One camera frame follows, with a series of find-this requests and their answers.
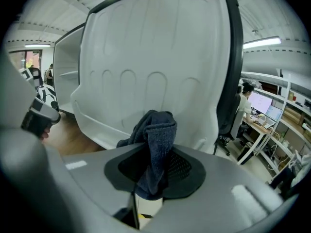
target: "shelving unit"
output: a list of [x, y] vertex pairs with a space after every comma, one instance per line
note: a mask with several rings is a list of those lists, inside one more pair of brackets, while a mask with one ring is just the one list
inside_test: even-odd
[[60, 111], [73, 114], [70, 96], [78, 88], [78, 62], [84, 24], [55, 43], [54, 88]]
[[[282, 106], [282, 113], [281, 116], [279, 118], [279, 120], [276, 122], [273, 131], [277, 128], [279, 123], [284, 124], [285, 126], [287, 126], [290, 130], [292, 130], [298, 137], [300, 137], [302, 140], [304, 140], [305, 144], [308, 146], [308, 148], [311, 149], [311, 143], [303, 136], [303, 134], [301, 132], [299, 132], [299, 130], [295, 127], [295, 125], [293, 125], [289, 120], [282, 118], [283, 112], [285, 110], [285, 106], [287, 104], [294, 106], [295, 108], [299, 109], [301, 112], [305, 113], [307, 116], [311, 117], [311, 112], [301, 106], [299, 106], [298, 104], [295, 104], [292, 101], [289, 101], [288, 98], [288, 94], [289, 91], [294, 91], [296, 93], [299, 93], [303, 96], [305, 96], [307, 98], [307, 100], [309, 100], [311, 98], [311, 91], [298, 85], [295, 83], [291, 82], [291, 77], [289, 76], [288, 79], [284, 79], [278, 76], [273, 76], [273, 75], [267, 75], [267, 74], [262, 74], [262, 73], [253, 73], [253, 72], [242, 72], [241, 73], [241, 78], [243, 79], [252, 79], [252, 80], [257, 80], [257, 81], [261, 81], [261, 82], [265, 82], [265, 83], [270, 83], [270, 84], [274, 84], [277, 86], [281, 86], [284, 88], [287, 88], [287, 92], [286, 92], [286, 97], [282, 97], [280, 95], [276, 95], [273, 94], [271, 92], [267, 92], [264, 90], [260, 90], [255, 88], [255, 91], [266, 96], [269, 97], [271, 99], [274, 99], [276, 101], [282, 102], [283, 106]], [[264, 139], [264, 144], [261, 147], [261, 150], [259, 151], [259, 153], [263, 156], [263, 158], [269, 163], [269, 165], [273, 168], [273, 170], [276, 172], [276, 174], [278, 174], [280, 171], [278, 170], [277, 166], [270, 160], [270, 158], [262, 151], [262, 149], [265, 147], [265, 145], [268, 143], [268, 141], [271, 139], [273, 140], [283, 151], [284, 153], [289, 156], [290, 158], [292, 158], [293, 153], [286, 147], [284, 147], [282, 145], [281, 142], [279, 142], [278, 140], [276, 140], [272, 134], [273, 131], [271, 132], [271, 134], [267, 135], [266, 138]]]

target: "human hand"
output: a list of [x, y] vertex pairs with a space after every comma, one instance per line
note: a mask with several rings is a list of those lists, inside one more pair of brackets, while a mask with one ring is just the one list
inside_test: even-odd
[[40, 140], [42, 141], [43, 139], [48, 138], [49, 137], [49, 133], [50, 133], [50, 129], [46, 128], [44, 130], [43, 134], [41, 135]]

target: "wooden floor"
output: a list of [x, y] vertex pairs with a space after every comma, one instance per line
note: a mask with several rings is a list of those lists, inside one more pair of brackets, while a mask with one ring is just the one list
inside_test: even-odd
[[58, 149], [63, 156], [105, 150], [85, 136], [80, 131], [76, 120], [64, 113], [61, 113], [60, 122], [51, 127], [49, 138], [44, 139], [43, 142]]

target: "person's black hair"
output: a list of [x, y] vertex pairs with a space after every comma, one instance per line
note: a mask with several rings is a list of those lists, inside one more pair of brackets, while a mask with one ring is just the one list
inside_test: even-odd
[[246, 92], [252, 92], [254, 91], [255, 88], [252, 84], [250, 84], [249, 82], [244, 82], [243, 83], [243, 94], [245, 94]]

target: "window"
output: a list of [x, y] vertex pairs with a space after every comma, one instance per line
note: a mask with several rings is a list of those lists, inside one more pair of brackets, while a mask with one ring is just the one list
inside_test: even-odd
[[29, 68], [31, 65], [41, 70], [42, 50], [23, 50], [9, 53], [16, 69]]

